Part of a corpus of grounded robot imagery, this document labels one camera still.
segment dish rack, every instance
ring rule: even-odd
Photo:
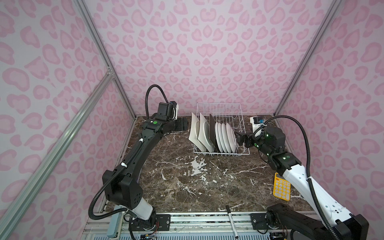
[[[212,114],[216,122],[229,123],[234,131],[245,132],[243,112],[240,103],[197,103],[196,116],[200,120],[199,112],[204,115],[208,123],[210,121],[209,114]],[[195,145],[193,145],[193,152],[197,154],[203,153],[235,156],[249,155],[250,153],[249,149],[245,147],[245,144],[242,146],[239,145],[236,149],[236,153],[219,152],[216,147],[214,152],[201,152]]]

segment marble countertop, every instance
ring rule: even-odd
[[[251,131],[248,119],[244,116],[246,130]],[[294,188],[290,201],[273,196],[275,172],[260,159],[255,147],[242,156],[193,153],[188,140],[190,117],[188,120],[188,131],[164,136],[142,168],[143,197],[157,212],[221,211],[227,204],[233,211],[265,211],[276,203],[296,211],[312,210]],[[129,148],[137,141],[143,122],[142,117],[136,121]]]

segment black mounting plate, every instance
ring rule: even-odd
[[[156,221],[159,222],[158,231],[169,231],[170,214],[156,214]],[[132,231],[147,231],[137,222],[137,219],[129,221]]]
[[[266,223],[265,214],[250,214],[250,216],[253,230],[261,230],[263,232],[266,229],[270,229]]]

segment yellow calculator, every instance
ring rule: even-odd
[[[291,198],[291,184],[285,179],[279,178],[275,173],[275,184],[273,186],[273,195],[277,198],[289,201]]]

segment wire rack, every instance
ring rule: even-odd
[[[212,114],[216,122],[229,123],[233,130],[245,132],[245,124],[243,119],[243,112],[240,103],[197,103],[196,116],[200,120],[200,114],[210,121],[209,114]],[[201,152],[195,145],[193,145],[193,152],[197,154],[217,154],[217,155],[249,155],[249,149],[245,144],[238,146],[235,153],[220,152],[216,147],[214,152]]]

